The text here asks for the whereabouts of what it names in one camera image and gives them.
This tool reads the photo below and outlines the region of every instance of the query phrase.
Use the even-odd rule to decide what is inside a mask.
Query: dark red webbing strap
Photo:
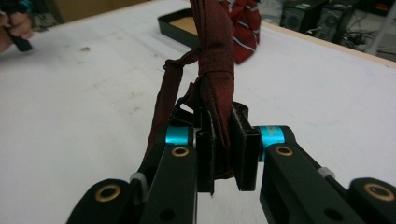
[[[181,59],[166,61],[163,84],[157,96],[147,152],[159,127],[167,125],[175,106],[183,66],[199,60],[198,78],[190,84],[187,102],[192,109],[203,106],[214,120],[220,146],[216,153],[216,178],[233,176],[229,121],[233,102],[233,25],[217,0],[191,0],[200,49]]]

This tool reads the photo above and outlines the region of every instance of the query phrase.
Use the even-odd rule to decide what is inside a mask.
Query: white tabletop
[[[0,55],[0,223],[65,223],[85,191],[128,180],[142,161],[166,59],[189,48],[157,18],[189,7],[152,1],[67,23]],[[396,186],[396,65],[262,27],[255,55],[235,67],[234,100],[253,125],[290,126],[345,187],[357,177]],[[180,95],[197,77],[185,68]],[[257,190],[234,179],[199,194],[198,223],[265,223]]]

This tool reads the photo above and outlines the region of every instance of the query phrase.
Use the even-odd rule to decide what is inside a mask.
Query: red fabric
[[[235,62],[240,64],[253,55],[260,44],[262,16],[253,0],[235,0],[233,5],[224,0],[221,5],[228,12],[235,27],[233,56]]]
[[[154,144],[158,128],[167,125],[175,106],[183,66],[198,60],[198,78],[190,84],[185,104],[192,109],[202,106],[210,111],[219,139],[215,152],[216,178],[228,178],[233,176],[229,132],[233,102],[233,25],[217,0],[191,0],[191,8],[201,47],[179,60],[166,61],[146,155]]]

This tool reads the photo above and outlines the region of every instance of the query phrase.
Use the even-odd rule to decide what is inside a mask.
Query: finger
[[[8,16],[6,14],[0,13],[0,26],[9,26]]]
[[[32,23],[29,19],[23,21],[22,23],[19,23],[18,25],[14,25],[11,29],[10,32],[12,35],[15,36],[20,36],[25,33],[31,32],[32,30]]]
[[[13,26],[18,26],[26,22],[27,20],[29,20],[29,18],[27,17],[26,14],[17,12],[11,15],[11,23]]]
[[[3,27],[0,26],[0,52],[8,49],[11,44],[12,41],[9,39],[8,34]]]
[[[30,37],[33,36],[33,34],[34,34],[34,33],[33,33],[33,30],[29,30],[28,32],[22,34],[22,35],[21,35],[21,38],[22,38],[22,39],[29,39]]]

